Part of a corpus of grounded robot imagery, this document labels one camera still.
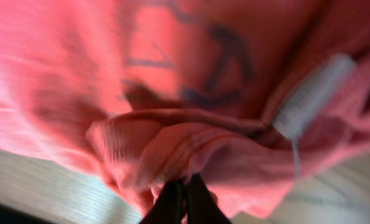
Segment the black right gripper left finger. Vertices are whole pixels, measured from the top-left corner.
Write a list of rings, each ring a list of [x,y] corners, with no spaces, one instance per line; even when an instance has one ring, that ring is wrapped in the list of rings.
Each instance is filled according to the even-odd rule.
[[[183,201],[183,181],[167,182],[152,209],[139,224],[181,224]]]

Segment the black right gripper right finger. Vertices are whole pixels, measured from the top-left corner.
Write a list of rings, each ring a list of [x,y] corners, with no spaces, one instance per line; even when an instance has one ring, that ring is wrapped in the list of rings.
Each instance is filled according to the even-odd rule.
[[[187,184],[187,217],[188,224],[231,224],[199,174],[193,175]]]

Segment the red orange t-shirt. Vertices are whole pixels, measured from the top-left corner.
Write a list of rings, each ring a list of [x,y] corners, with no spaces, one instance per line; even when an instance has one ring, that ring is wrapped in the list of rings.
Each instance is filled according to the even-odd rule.
[[[370,1],[0,1],[0,149],[265,218],[370,151]]]

